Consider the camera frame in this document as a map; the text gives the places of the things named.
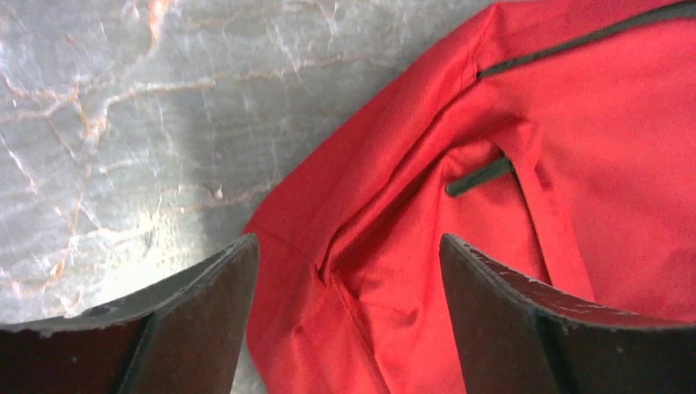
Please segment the red student backpack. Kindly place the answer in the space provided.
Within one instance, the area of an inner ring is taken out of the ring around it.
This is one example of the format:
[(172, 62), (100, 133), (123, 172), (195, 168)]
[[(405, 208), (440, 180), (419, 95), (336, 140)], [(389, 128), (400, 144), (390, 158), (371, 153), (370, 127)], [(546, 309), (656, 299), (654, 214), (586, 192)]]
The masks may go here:
[(462, 393), (444, 234), (579, 298), (695, 320), (695, 4), (497, 2), (259, 205), (270, 393)]

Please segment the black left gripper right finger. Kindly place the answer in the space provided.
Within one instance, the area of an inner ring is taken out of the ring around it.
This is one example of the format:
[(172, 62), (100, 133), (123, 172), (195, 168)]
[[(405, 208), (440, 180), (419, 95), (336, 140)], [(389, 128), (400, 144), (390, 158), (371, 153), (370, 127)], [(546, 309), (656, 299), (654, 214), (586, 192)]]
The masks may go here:
[(694, 325), (569, 295), (452, 234), (439, 259), (467, 392), (694, 392)]

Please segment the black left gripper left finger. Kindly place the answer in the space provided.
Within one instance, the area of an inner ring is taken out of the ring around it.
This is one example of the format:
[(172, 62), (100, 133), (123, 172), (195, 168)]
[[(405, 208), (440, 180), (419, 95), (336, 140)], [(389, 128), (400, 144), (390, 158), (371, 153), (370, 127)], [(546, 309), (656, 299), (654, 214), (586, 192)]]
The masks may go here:
[(228, 393), (257, 280), (244, 235), (74, 318), (1, 327), (4, 393)]

